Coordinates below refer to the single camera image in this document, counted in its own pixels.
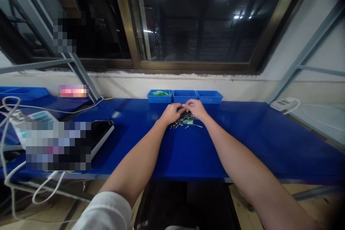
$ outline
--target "glass pane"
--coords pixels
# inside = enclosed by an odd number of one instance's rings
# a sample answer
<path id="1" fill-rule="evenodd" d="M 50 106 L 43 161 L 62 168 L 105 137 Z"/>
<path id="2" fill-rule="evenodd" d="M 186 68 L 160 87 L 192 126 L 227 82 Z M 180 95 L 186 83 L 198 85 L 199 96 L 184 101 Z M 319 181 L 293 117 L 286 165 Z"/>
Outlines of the glass pane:
<path id="1" fill-rule="evenodd" d="M 61 18 L 57 24 L 62 29 L 59 32 L 63 33 L 54 31 L 56 46 L 61 46 L 64 37 L 69 40 L 65 49 L 77 53 L 80 58 L 130 59 L 117 0 L 44 2 L 52 18 Z"/>
<path id="2" fill-rule="evenodd" d="M 7 17 L 7 21 L 19 32 L 24 40 L 25 47 L 33 56 L 51 56 L 47 48 L 39 41 L 37 35 L 30 29 L 28 21 L 23 19 L 10 0 L 0 0 L 0 10 Z"/>
<path id="3" fill-rule="evenodd" d="M 278 1 L 130 0 L 141 59 L 247 63 Z"/>

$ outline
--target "white sleeve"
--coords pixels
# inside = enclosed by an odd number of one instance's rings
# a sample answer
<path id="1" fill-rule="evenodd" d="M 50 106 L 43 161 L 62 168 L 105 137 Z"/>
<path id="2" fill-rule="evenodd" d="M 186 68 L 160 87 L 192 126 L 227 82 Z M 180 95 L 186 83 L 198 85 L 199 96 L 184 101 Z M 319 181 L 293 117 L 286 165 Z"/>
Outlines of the white sleeve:
<path id="1" fill-rule="evenodd" d="M 127 230 L 132 210 L 128 201 L 115 192 L 97 194 L 84 210 L 72 230 Z"/>

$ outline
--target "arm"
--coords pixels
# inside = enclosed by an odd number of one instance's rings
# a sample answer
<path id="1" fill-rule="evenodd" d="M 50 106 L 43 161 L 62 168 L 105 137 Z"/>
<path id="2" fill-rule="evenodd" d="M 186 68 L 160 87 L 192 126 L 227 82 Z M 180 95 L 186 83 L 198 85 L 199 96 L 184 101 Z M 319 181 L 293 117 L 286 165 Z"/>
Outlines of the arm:
<path id="1" fill-rule="evenodd" d="M 318 229 L 272 172 L 222 129 L 207 114 L 201 101 L 189 100 L 182 106 L 204 123 L 226 173 L 253 205 L 265 229 Z"/>
<path id="2" fill-rule="evenodd" d="M 177 111 L 180 107 L 180 103 L 168 105 L 152 129 L 122 159 L 99 193 L 116 192 L 124 197 L 131 207 L 134 206 L 152 176 L 167 126 L 175 122 L 185 111 L 185 109 Z"/>

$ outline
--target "blue plastic bin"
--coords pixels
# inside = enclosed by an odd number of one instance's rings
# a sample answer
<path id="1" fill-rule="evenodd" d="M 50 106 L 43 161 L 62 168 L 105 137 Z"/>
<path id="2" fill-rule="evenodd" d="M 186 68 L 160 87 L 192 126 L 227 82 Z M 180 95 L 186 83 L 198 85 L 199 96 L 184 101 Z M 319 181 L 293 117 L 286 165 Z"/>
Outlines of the blue plastic bin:
<path id="1" fill-rule="evenodd" d="M 186 103 L 190 99 L 197 99 L 197 93 L 194 90 L 174 90 L 174 102 Z"/>
<path id="2" fill-rule="evenodd" d="M 152 95 L 152 92 L 156 92 L 156 91 L 166 92 L 166 93 L 169 93 L 170 95 L 169 96 Z M 171 103 L 172 95 L 173 95 L 172 90 L 150 90 L 147 94 L 147 98 L 148 98 L 149 103 Z"/>
<path id="3" fill-rule="evenodd" d="M 197 95 L 203 104 L 220 104 L 223 99 L 218 91 L 197 91 Z"/>
<path id="4" fill-rule="evenodd" d="M 44 87 L 7 87 L 0 86 L 0 97 L 15 96 L 22 101 L 33 101 L 49 95 Z"/>

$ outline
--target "pile of screws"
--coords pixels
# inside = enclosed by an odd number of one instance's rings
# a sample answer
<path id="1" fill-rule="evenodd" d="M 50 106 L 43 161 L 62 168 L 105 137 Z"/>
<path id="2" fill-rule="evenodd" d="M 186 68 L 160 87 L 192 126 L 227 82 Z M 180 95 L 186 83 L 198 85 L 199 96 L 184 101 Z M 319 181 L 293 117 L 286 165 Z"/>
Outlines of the pile of screws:
<path id="1" fill-rule="evenodd" d="M 189 126 L 191 125 L 202 128 L 202 126 L 194 124 L 194 120 L 198 120 L 198 119 L 194 117 L 191 113 L 183 112 L 177 121 L 170 124 L 170 129 L 172 128 L 176 129 L 179 126 L 185 126 L 185 125 L 188 125 L 186 128 L 189 128 Z"/>

